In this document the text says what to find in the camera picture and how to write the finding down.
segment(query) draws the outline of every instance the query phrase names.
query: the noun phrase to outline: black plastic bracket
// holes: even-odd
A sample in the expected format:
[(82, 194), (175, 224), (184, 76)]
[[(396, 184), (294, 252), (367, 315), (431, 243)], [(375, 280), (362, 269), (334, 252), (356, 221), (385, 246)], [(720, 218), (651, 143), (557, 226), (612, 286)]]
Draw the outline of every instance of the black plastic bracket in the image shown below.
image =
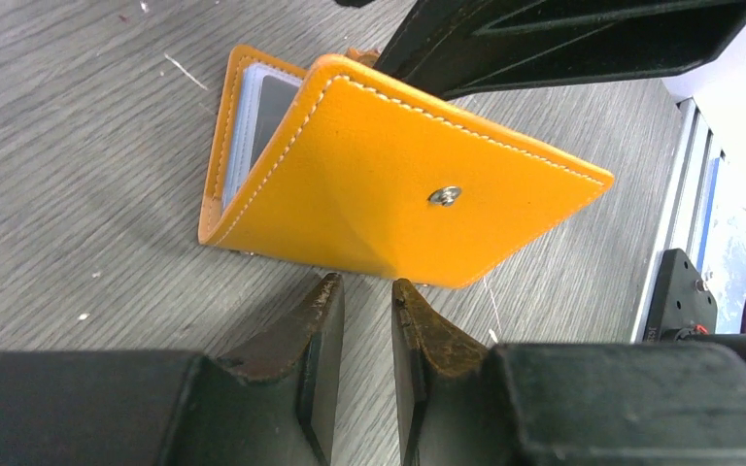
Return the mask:
[(497, 345), (393, 284), (403, 466), (746, 465), (746, 365), (719, 345)]
[(0, 464), (328, 465), (341, 277), (214, 361), (194, 351), (0, 353)]
[(745, 23), (746, 0), (418, 0), (375, 68), (444, 99), (656, 78), (716, 59)]
[(678, 249), (663, 252), (643, 341), (714, 333), (717, 313), (716, 299), (688, 255)]

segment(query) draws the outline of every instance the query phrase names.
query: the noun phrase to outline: blue strip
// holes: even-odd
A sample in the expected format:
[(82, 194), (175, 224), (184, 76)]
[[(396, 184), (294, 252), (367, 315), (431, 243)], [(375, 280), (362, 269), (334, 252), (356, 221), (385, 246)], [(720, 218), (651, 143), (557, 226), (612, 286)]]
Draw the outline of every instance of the blue strip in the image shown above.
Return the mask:
[(708, 203), (705, 208), (705, 222), (702, 227), (702, 241), (699, 243), (699, 257), (696, 259), (696, 269), (703, 272), (702, 265), (705, 261), (705, 247), (707, 246), (707, 235), (710, 231), (710, 217), (713, 214), (713, 197), (716, 193), (716, 176), (719, 174), (719, 164), (722, 162), (721, 157), (716, 157), (713, 161), (713, 168), (710, 177), (710, 189), (708, 190)]

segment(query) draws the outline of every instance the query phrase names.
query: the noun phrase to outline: wallet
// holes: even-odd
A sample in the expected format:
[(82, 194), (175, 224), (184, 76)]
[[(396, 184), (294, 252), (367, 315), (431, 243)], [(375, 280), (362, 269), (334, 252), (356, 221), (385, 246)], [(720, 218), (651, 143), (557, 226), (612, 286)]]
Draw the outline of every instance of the wallet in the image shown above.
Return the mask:
[[(232, 200), (224, 167), (246, 67), (301, 78)], [(598, 198), (607, 171), (342, 55), (308, 71), (230, 54), (198, 240), (415, 283), (461, 287)]]

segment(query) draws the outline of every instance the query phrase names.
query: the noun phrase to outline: white debris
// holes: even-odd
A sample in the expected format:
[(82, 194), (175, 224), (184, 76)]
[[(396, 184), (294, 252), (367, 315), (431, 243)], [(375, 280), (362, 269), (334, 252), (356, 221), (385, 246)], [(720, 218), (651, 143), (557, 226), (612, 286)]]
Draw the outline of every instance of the white debris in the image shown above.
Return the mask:
[(173, 63), (174, 65), (176, 65), (176, 68), (178, 68), (179, 70), (181, 70), (181, 72), (184, 73), (185, 76), (187, 76), (188, 78), (190, 78), (191, 81), (193, 81), (194, 83), (196, 83), (196, 85), (198, 85), (199, 87), (201, 87), (204, 90), (210, 90), (210, 89), (207, 88), (206, 85), (202, 84), (199, 80), (197, 80), (190, 73), (190, 71), (188, 71), (187, 69), (185, 69), (185, 67), (182, 66), (181, 63), (179, 63), (178, 61), (176, 61), (173, 58), (171, 58), (170, 55), (168, 55), (167, 53), (164, 53), (164, 58), (167, 58), (170, 61), (170, 63)]
[(499, 307), (496, 305), (496, 296), (493, 294), (493, 288), (488, 283), (488, 276), (485, 275), (482, 277), (482, 284), (485, 286), (485, 289), (488, 291), (488, 294), (491, 297), (491, 304), (493, 304), (493, 316), (496, 317), (496, 325), (499, 327), (499, 331), (501, 332), (501, 319), (499, 319)]

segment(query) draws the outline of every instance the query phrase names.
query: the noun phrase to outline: screw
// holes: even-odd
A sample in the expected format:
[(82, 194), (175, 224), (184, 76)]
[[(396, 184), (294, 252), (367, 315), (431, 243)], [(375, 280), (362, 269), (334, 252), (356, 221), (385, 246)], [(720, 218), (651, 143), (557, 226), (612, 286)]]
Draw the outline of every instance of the screw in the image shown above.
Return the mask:
[(429, 201), (442, 207), (450, 207), (456, 202), (461, 195), (461, 188), (458, 186), (448, 186), (437, 189), (430, 194)]

